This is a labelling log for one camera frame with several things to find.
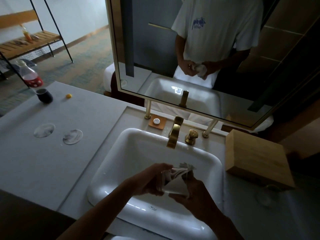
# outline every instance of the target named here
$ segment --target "countertop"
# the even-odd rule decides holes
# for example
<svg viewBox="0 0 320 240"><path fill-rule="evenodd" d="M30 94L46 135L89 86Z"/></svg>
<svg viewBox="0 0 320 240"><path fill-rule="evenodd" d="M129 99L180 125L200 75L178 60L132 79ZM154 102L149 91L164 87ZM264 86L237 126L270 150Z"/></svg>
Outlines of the countertop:
<svg viewBox="0 0 320 240"><path fill-rule="evenodd" d="M142 107L110 97L54 82L48 87L54 101L42 104L30 98L0 119L0 189L41 206L78 219L92 206L86 189L117 136L126 128L138 128L166 135L147 125ZM153 112L168 118L172 116ZM34 129L44 123L56 125L46 138L35 138ZM194 126L199 133L204 126L185 121L179 137ZM74 145L62 142L69 130L83 131ZM196 147L217 156L224 165L227 133L214 129L209 139L198 138ZM254 198L259 187L224 172L224 201L221 210L232 219L245 239L320 239L319 182L295 176L297 188L281 194L272 209ZM115 235L136 239L163 239L118 218L107 230Z"/></svg>

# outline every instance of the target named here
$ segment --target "reflected person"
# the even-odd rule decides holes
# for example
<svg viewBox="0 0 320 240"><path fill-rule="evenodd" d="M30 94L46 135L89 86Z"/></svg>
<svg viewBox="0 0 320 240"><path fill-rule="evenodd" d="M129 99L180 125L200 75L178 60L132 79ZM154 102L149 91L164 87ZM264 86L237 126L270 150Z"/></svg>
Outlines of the reflected person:
<svg viewBox="0 0 320 240"><path fill-rule="evenodd" d="M262 0L184 0L171 28L177 32L174 78L213 88L222 68L239 64L258 45L262 14ZM196 64L205 65L205 80L196 76Z"/></svg>
<svg viewBox="0 0 320 240"><path fill-rule="evenodd" d="M161 172L172 168L172 165L166 163L155 163L126 179L73 223L58 240L100 240L131 197L146 193L162 196L164 193L157 190L157 185L161 184ZM192 177L188 178L186 184L190 192L188 199L178 194L169 194L169 197L185 206L195 218L206 223L218 239L243 239L232 221L218 209L202 181Z"/></svg>

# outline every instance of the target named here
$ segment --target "carpet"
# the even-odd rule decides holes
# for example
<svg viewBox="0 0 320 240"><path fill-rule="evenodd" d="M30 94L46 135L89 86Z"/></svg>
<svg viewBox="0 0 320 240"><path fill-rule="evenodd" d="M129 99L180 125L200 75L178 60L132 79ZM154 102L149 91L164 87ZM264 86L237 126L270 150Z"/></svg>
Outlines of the carpet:
<svg viewBox="0 0 320 240"><path fill-rule="evenodd" d="M103 94L103 72L113 63L109 29L89 37L69 48L74 60L72 64L66 50L39 62L33 69L38 73L45 86L54 81ZM0 116L8 113L31 96L34 91L28 89L17 75L0 81Z"/></svg>

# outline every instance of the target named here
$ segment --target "reflected sink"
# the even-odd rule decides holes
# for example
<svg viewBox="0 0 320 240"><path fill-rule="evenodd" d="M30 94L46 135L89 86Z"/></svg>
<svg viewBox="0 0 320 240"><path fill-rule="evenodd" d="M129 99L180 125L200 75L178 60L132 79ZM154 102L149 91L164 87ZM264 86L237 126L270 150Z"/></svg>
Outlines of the reflected sink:
<svg viewBox="0 0 320 240"><path fill-rule="evenodd" d="M151 82L145 95L161 101L178 105L183 91L189 91L186 107L202 113L221 117L219 94L209 88L191 84L178 79L156 78Z"/></svg>
<svg viewBox="0 0 320 240"><path fill-rule="evenodd" d="M167 148L168 138L139 129L124 130L115 141L92 179L87 196L92 205L112 192L126 178L154 163L179 166L186 162L196 167L194 176L202 180L222 209L222 164L203 150L177 142ZM182 205L164 194L132 197L118 218L170 239L214 239L214 233Z"/></svg>

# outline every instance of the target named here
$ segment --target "black cup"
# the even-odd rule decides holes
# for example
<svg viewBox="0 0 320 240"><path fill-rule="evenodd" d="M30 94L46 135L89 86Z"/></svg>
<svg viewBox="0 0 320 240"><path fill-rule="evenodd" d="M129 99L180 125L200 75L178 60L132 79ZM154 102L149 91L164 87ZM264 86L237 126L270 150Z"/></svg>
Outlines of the black cup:
<svg viewBox="0 0 320 240"><path fill-rule="evenodd" d="M35 93L39 100L45 104L50 104L54 99L51 93L45 88L40 88Z"/></svg>

